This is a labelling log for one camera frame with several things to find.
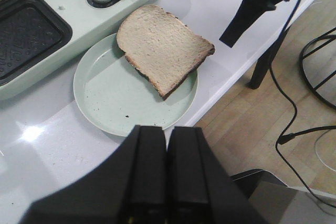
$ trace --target wooden floor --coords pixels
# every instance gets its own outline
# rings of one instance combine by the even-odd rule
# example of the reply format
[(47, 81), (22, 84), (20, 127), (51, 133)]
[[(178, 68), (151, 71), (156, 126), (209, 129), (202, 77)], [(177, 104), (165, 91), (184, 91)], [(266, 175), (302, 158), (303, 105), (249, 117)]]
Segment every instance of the wooden floor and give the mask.
[[(298, 106), (298, 117), (288, 132), (336, 125), (336, 110), (323, 104), (306, 87), (300, 75), (298, 54), (312, 39), (336, 25), (336, 0), (315, 0), (292, 25), (277, 58), (274, 72), (283, 89)], [(302, 186), (275, 151), (275, 142), (290, 121), (293, 108), (267, 74), (260, 88), (246, 87), (254, 67), (196, 124), (202, 127), (215, 155), (230, 174), (261, 168), (289, 186)], [(296, 137), (280, 150), (310, 187), (336, 194), (336, 173), (326, 168), (314, 152), (323, 132)], [(318, 152), (336, 169), (336, 131), (319, 141)]]

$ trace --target black tripod leg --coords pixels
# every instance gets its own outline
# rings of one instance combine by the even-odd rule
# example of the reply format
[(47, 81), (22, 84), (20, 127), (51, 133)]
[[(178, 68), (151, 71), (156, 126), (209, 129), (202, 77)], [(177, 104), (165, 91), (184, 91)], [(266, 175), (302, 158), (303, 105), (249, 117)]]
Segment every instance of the black tripod leg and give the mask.
[(248, 84), (249, 88), (251, 89), (257, 89), (259, 88), (262, 80), (264, 79), (268, 69), (269, 69), (269, 61), (271, 54), (273, 50), (277, 53), (279, 51), (279, 48), (284, 41), (286, 34), (289, 29), (285, 31), (285, 34), (282, 38), (278, 38), (264, 53), (261, 55), (261, 57), (258, 59), (257, 64), (254, 68), (251, 80)]

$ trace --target white table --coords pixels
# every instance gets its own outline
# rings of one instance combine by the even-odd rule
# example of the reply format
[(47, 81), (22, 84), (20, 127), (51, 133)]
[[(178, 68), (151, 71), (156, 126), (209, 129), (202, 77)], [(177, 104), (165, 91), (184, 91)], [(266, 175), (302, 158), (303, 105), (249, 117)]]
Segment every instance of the white table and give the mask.
[[(159, 0), (216, 52), (200, 66), (194, 103), (176, 125), (194, 125), (276, 40), (296, 0), (264, 14), (231, 49), (218, 39), (242, 0)], [(298, 17), (313, 0), (303, 0)], [(78, 59), (24, 93), (0, 101), (0, 222), (16, 224), (29, 204), (98, 166), (121, 143), (90, 124), (74, 101)], [(170, 135), (173, 127), (166, 130)]]

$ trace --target speckled plate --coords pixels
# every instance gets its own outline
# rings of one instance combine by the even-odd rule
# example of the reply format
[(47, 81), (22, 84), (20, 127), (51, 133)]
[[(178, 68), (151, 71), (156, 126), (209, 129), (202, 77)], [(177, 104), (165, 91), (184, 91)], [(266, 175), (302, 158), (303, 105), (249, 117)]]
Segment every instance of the speckled plate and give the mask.
[(195, 98), (197, 72), (163, 101), (123, 55), (113, 34), (80, 60), (73, 90), (83, 115), (101, 130), (119, 136), (127, 136), (136, 124), (166, 129), (177, 122)]

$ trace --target black wire stand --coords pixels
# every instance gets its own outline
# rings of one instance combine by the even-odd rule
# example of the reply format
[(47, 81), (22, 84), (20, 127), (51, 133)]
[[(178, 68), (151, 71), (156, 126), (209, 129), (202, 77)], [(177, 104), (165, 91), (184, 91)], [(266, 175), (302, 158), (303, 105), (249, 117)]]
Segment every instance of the black wire stand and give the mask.
[[(335, 62), (331, 62), (331, 65), (334, 64), (334, 70), (331, 73), (321, 74), (323, 78), (319, 80), (315, 79), (314, 76), (309, 70), (307, 69), (308, 64), (314, 64), (313, 69), (319, 69), (317, 64), (322, 64), (323, 66), (327, 65), (328, 62), (325, 62), (325, 59), (319, 60), (319, 54), (316, 52), (320, 49), (326, 47), (327, 45), (330, 46), (330, 43), (336, 39), (336, 34), (332, 34), (336, 31), (336, 27), (331, 29), (330, 31), (322, 34), (321, 36), (315, 38), (314, 40), (310, 41), (301, 51), (299, 56), (299, 65), (302, 76), (309, 87), (309, 89), (314, 93), (316, 97), (318, 97), (322, 102), (327, 104), (328, 106), (336, 109), (336, 86), (333, 84), (336, 83), (336, 78), (333, 78), (336, 75), (336, 50), (334, 50), (333, 55), (330, 56), (330, 59), (335, 59)], [(335, 97), (334, 95), (328, 95), (326, 90), (329, 90), (332, 94), (333, 90), (335, 90)]]

